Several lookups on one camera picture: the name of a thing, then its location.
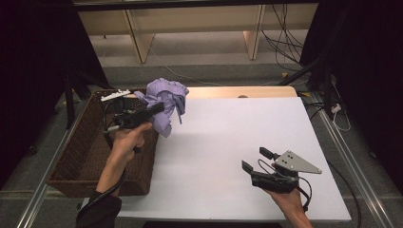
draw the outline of aluminum rail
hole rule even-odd
[[[314,102],[322,102],[317,94],[313,93]],[[378,227],[393,228],[395,227],[392,219],[389,217],[385,206],[383,205],[380,198],[377,196],[375,190],[368,182],[367,177],[360,168],[358,162],[355,159],[352,151],[350,150],[347,143],[344,141],[340,131],[335,127],[333,122],[329,119],[323,110],[319,111],[320,117],[325,124],[330,136],[336,144],[337,150],[340,153],[341,158],[344,160],[350,174],[352,175],[362,198],[367,203],[373,217],[378,225]]]
[[[21,218],[17,224],[17,228],[29,228],[32,223],[35,221],[36,215],[39,212],[39,209],[41,208],[41,205],[45,199],[45,195],[48,192],[48,185],[47,185],[47,179],[50,175],[50,173],[52,172],[53,168],[55,167],[59,157],[61,156],[61,153],[63,151],[63,148],[65,147],[65,143],[68,141],[68,139],[71,137],[71,133],[74,132],[74,129],[77,127],[77,122],[78,120],[80,120],[80,116],[83,115],[84,111],[84,107],[87,103],[87,100],[81,101],[78,104],[77,107],[77,111],[78,113],[80,113],[79,117],[77,117],[75,119],[75,122],[73,123],[73,126],[69,129],[66,130],[62,140],[60,140],[60,143],[56,149],[56,152],[54,153],[48,168],[44,174],[44,176],[42,177],[41,181],[39,182],[35,192],[33,193],[32,198],[30,199],[26,209],[24,210],[24,212],[21,215]]]
[[[74,9],[77,11],[104,11],[104,10],[145,10],[169,8],[195,8],[195,7],[224,7],[224,6],[250,6],[270,4],[297,4],[318,3],[319,0],[162,0],[140,1],[129,0],[124,2],[90,2],[73,4],[42,4],[36,2],[42,9]]]

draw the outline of brown wicker basket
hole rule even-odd
[[[116,90],[96,91],[89,98],[60,160],[48,178],[48,185],[70,198],[89,197],[105,167],[110,149],[103,134],[104,104],[101,97],[112,92]],[[138,101],[135,106],[142,107],[144,104]],[[119,191],[121,196],[148,194],[158,137],[155,130],[144,132],[142,152],[135,154],[126,166],[126,178]]]

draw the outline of wire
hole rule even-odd
[[[308,183],[308,186],[309,186],[309,196],[308,196],[308,194],[306,194],[306,192],[301,187],[299,187],[299,186],[297,187],[298,191],[306,197],[306,202],[304,203],[304,205],[302,207],[303,207],[304,211],[308,211],[308,205],[312,200],[312,186],[311,186],[311,183],[309,183],[306,179],[304,179],[302,177],[299,177],[299,178],[304,180],[306,183]]]
[[[275,173],[277,173],[277,174],[279,174],[280,176],[282,176],[282,179],[279,179],[279,180],[289,180],[288,177],[286,177],[286,176],[280,174],[275,168],[273,168],[271,165],[269,165],[268,163],[266,163],[266,161],[263,161],[263,160],[259,159],[259,160],[258,160],[258,164],[259,164],[260,168],[262,168],[264,171],[266,171],[267,174],[270,174],[270,175],[271,175],[271,173],[269,173],[269,171],[267,171],[265,168],[263,168],[263,166],[261,165],[261,162],[263,162],[265,165],[267,165],[267,167],[269,167],[269,168],[271,168],[273,171],[275,171]]]
[[[117,183],[115,183],[115,185],[113,185],[111,188],[109,188],[107,191],[105,191],[103,194],[101,194],[99,197],[95,198],[93,201],[89,201],[78,213],[76,220],[80,220],[80,218],[89,210],[89,208],[91,208],[92,206],[94,206],[96,203],[98,203],[101,200],[104,200],[106,197],[108,197],[110,194],[112,194],[114,191],[116,191],[118,188],[121,187],[121,185],[124,183],[125,181],[125,176],[126,176],[126,172],[124,169],[124,172],[122,173],[120,179],[118,180]]]
[[[303,98],[301,98],[301,100],[302,100],[302,103],[303,103],[303,105],[305,107],[305,111],[308,110],[308,103]]]
[[[113,103],[113,101],[109,102],[109,103],[107,103],[105,105],[105,107],[104,107],[104,117],[103,117],[104,137],[105,137],[107,145],[109,146],[110,149],[112,149],[112,146],[113,146],[113,139],[112,139],[112,137],[110,137],[109,131],[107,130],[111,123],[106,124],[106,115],[107,115],[107,110],[109,109],[109,107],[110,107],[110,105],[112,103]]]
[[[309,118],[309,120],[311,121],[315,117],[315,115],[322,109],[323,109],[323,107],[320,107],[316,112],[314,112],[314,114],[312,114],[312,116]]]
[[[358,216],[358,222],[357,222],[356,227],[358,227],[358,228],[361,227],[361,220],[362,220],[361,207],[359,206],[358,199],[355,196],[352,186],[347,182],[347,180],[344,178],[344,176],[335,168],[334,165],[332,165],[328,160],[326,160],[326,162],[329,164],[329,166],[331,166],[338,173],[338,175],[343,179],[343,181],[346,183],[347,187],[349,188],[349,190],[353,196],[354,202],[355,202],[356,212],[357,212],[357,216]]]
[[[280,44],[292,45],[292,46],[295,46],[295,47],[297,47],[297,48],[303,48],[303,46],[300,46],[300,45],[293,45],[293,44],[288,43],[288,42],[277,41],[277,40],[274,40],[274,39],[272,39],[272,38],[270,38],[270,37],[268,37],[268,36],[266,37],[266,39],[270,40],[271,42],[279,42]]]
[[[337,88],[336,88],[336,85],[335,85],[334,83],[332,83],[332,85],[333,85],[333,87],[335,88],[335,91],[336,91],[336,93],[337,93],[337,96],[338,96],[338,98],[339,98],[340,101],[341,101],[342,99],[341,99],[340,94],[338,93],[338,90],[337,90]],[[333,117],[333,124],[335,125],[335,127],[336,127],[338,130],[347,132],[347,131],[349,131],[349,130],[352,128],[352,126],[351,126],[351,124],[350,124],[350,120],[349,120],[349,116],[347,115],[346,108],[343,108],[343,111],[344,111],[344,114],[346,115],[346,119],[347,119],[347,124],[348,124],[347,129],[344,129],[344,128],[339,127],[339,126],[337,125],[337,123],[336,123],[336,115],[337,115],[337,113],[338,113],[339,111],[337,111],[337,112],[335,113],[335,116]]]
[[[281,19],[280,19],[280,16],[278,16],[278,12],[277,12],[277,10],[276,10],[276,8],[275,8],[275,6],[274,5],[272,5],[272,9],[273,9],[273,11],[274,11],[274,13],[275,13],[275,15],[276,15],[276,17],[278,18],[278,22],[279,22],[279,24],[280,24],[280,26],[281,26],[281,33],[280,33],[280,36],[279,36],[279,38],[278,38],[278,40],[277,40],[277,44],[276,44],[276,47],[275,47],[275,50],[276,50],[276,59],[277,59],[277,52],[280,52],[284,57],[286,57],[286,58],[288,58],[288,59],[290,59],[290,60],[292,60],[293,62],[296,62],[297,64],[299,64],[299,62],[297,61],[297,59],[295,58],[295,56],[294,56],[294,53],[293,53],[293,51],[291,50],[291,47],[290,47],[290,45],[293,47],[293,49],[294,49],[294,51],[297,53],[297,55],[300,57],[300,54],[299,54],[299,52],[297,51],[297,49],[296,49],[296,45],[294,45],[294,43],[293,43],[293,41],[292,41],[292,39],[290,39],[290,37],[289,37],[289,33],[290,33],[290,35],[300,44],[300,42],[291,34],[291,32],[287,29],[287,24],[286,24],[286,17],[287,17],[287,11],[288,11],[288,5],[287,4],[283,4],[282,5],[282,11],[281,11],[281,14],[282,14],[282,21],[281,21]],[[279,49],[278,49],[278,43],[280,43],[280,38],[281,38],[281,36],[282,36],[282,33],[284,32],[284,36],[285,36],[285,40],[286,40],[286,44],[287,44],[287,46],[288,46],[288,49],[290,50],[290,53],[291,53],[291,55],[293,56],[293,57],[291,57],[291,56],[289,56],[289,55],[285,55],[285,51],[279,51]],[[265,36],[266,37],[266,40],[269,42],[269,44],[271,44],[271,40],[272,39],[267,39],[268,37],[267,36]]]
[[[295,47],[299,47],[299,48],[303,48],[303,44],[302,44],[299,40],[297,40],[296,37],[294,37],[293,33],[291,33],[291,31],[288,30],[288,29],[287,29],[287,31],[288,31],[288,33],[290,34],[290,36],[291,36],[295,41],[297,41],[297,43],[298,43],[298,45],[294,45],[294,46],[295,46]]]
[[[154,54],[154,56],[163,64],[163,66],[164,66],[166,69],[169,70],[169,72],[171,72],[172,74],[174,74],[174,75],[176,75],[176,76],[178,76],[178,77],[180,77],[180,78],[189,79],[189,80],[192,80],[192,81],[194,81],[194,82],[200,83],[200,84],[202,84],[202,85],[209,85],[209,86],[226,86],[226,85],[221,85],[221,84],[216,84],[216,83],[207,83],[207,82],[203,82],[203,81],[194,79],[194,78],[189,77],[189,76],[185,76],[185,75],[178,74],[178,73],[174,72],[171,68],[169,68],[169,67],[166,65],[166,63],[160,58],[160,56],[157,55],[157,53],[155,53],[154,49],[151,48],[151,46],[148,46],[148,48],[151,50],[151,52]]]
[[[278,83],[266,83],[266,84],[262,84],[262,85],[259,85],[259,86],[268,86],[268,85],[278,85]]]
[[[292,62],[294,62],[294,63],[296,63],[296,64],[298,64],[298,65],[300,65],[300,63],[299,63],[295,58],[289,56],[286,52],[284,52],[283,50],[279,49],[279,48],[278,48],[278,45],[275,45],[275,44],[272,42],[272,39],[270,39],[270,38],[264,33],[263,30],[261,31],[261,33],[263,33],[264,37],[266,38],[267,43],[276,51],[276,62],[277,62],[277,64],[278,64],[278,66],[281,67],[281,68],[284,68],[284,69],[288,69],[288,70],[292,70],[292,71],[297,71],[297,69],[292,69],[292,68],[289,68],[289,67],[286,67],[286,66],[283,66],[282,64],[280,64],[280,63],[278,62],[278,53],[280,53],[280,54],[283,55],[285,58],[291,60]]]

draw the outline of purple cloth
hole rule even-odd
[[[134,92],[136,97],[143,103],[148,104],[148,106],[163,102],[165,110],[154,115],[153,127],[164,137],[168,137],[171,134],[172,126],[169,118],[175,107],[180,123],[182,123],[181,115],[185,111],[185,100],[188,93],[189,90],[186,86],[178,82],[167,81],[163,78],[148,84],[146,95],[140,91]]]

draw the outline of white tabletop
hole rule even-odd
[[[261,171],[258,159],[265,158],[259,147],[264,146],[278,154],[291,150],[322,170],[320,175],[300,173],[313,188],[310,220],[351,219],[300,98],[189,99],[182,124],[175,112],[171,121],[171,135],[157,143],[150,193],[122,197],[120,217],[284,220],[241,168],[244,160]],[[309,193],[302,180],[300,185]]]

